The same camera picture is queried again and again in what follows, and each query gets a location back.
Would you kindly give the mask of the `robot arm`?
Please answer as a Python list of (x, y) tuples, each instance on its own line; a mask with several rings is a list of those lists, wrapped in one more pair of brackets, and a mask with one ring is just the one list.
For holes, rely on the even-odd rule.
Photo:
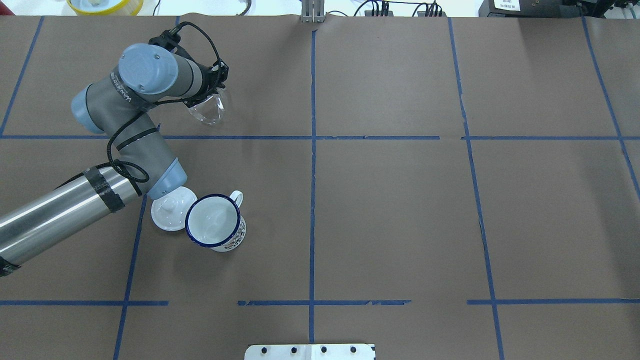
[(185, 184), (186, 172), (150, 112), (210, 99), (226, 87), (229, 71), (218, 51), (202, 64), (178, 44), (128, 46), (103, 79), (71, 101), (78, 123), (102, 135), (103, 158), (25, 205), (2, 205), (1, 276), (135, 199), (158, 199)]

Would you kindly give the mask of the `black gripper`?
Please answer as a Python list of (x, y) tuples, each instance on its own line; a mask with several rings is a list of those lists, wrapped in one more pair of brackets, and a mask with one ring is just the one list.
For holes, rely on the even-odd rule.
[(212, 66), (204, 66), (197, 63), (201, 73), (201, 86), (192, 96), (193, 103), (202, 103), (213, 95), (218, 95), (219, 91), (224, 91), (226, 85), (223, 76), (229, 73), (229, 67), (224, 61), (216, 61)]

